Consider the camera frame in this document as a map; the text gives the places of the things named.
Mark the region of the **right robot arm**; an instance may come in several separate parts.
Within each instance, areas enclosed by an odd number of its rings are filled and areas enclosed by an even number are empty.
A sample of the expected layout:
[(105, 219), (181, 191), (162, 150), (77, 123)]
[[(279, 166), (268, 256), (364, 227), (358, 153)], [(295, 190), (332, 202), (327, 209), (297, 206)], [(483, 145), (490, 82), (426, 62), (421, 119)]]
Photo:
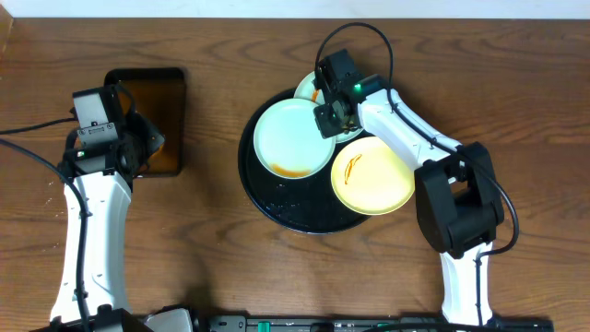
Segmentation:
[(484, 326), (488, 260), (509, 200), (498, 184), (490, 154), (435, 130), (402, 101), (389, 80), (365, 77), (347, 51), (317, 58), (315, 86), (324, 104), (314, 111), (325, 137), (362, 128), (380, 138), (414, 173), (417, 219), (441, 255), (442, 314), (452, 324)]

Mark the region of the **yellow plate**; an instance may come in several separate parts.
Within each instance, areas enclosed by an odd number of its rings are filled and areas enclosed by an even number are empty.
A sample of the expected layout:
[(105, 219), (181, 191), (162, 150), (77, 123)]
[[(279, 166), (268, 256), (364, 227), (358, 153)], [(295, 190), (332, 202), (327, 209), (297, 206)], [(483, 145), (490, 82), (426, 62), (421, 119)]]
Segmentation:
[(415, 191), (414, 172), (376, 136), (347, 144), (336, 155), (330, 180), (339, 201), (363, 215), (393, 212)]

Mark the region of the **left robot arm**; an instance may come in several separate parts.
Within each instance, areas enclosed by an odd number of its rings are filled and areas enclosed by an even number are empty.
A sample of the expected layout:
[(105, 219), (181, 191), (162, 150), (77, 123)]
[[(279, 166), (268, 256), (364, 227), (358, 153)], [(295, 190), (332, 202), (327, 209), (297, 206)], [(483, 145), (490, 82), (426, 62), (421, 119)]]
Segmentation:
[(117, 83), (74, 93), (78, 126), (57, 166), (68, 222), (49, 330), (122, 330), (132, 324), (124, 239), (133, 182), (180, 172), (185, 101), (180, 81)]

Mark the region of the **orange green sponge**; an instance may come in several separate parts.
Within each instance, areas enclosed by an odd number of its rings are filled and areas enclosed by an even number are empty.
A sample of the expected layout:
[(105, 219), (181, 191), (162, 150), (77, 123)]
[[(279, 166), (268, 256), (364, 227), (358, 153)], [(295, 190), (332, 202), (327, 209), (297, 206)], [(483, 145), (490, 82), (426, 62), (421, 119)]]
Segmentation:
[(151, 136), (147, 141), (148, 156), (150, 158), (154, 157), (163, 148), (164, 144), (165, 144), (165, 136), (164, 135), (154, 134), (153, 136)]

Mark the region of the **green plate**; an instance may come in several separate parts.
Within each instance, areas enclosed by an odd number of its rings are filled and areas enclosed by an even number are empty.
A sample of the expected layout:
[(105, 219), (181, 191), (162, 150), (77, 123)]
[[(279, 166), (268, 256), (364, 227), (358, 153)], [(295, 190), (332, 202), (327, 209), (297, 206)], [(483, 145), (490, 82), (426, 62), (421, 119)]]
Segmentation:
[(254, 126), (254, 153), (278, 177), (310, 177), (330, 161), (333, 137), (324, 138), (314, 117), (316, 104), (305, 99), (278, 101), (263, 111)]
[[(324, 94), (320, 89), (317, 89), (314, 85), (315, 81), (315, 74), (311, 72), (308, 74), (298, 85), (294, 92), (294, 97), (296, 99), (305, 99), (308, 101), (312, 101), (317, 105), (324, 105), (325, 99)], [(345, 143), (362, 133), (362, 129), (357, 129), (355, 131), (348, 131), (342, 134), (338, 134), (336, 136), (336, 143), (341, 144)]]

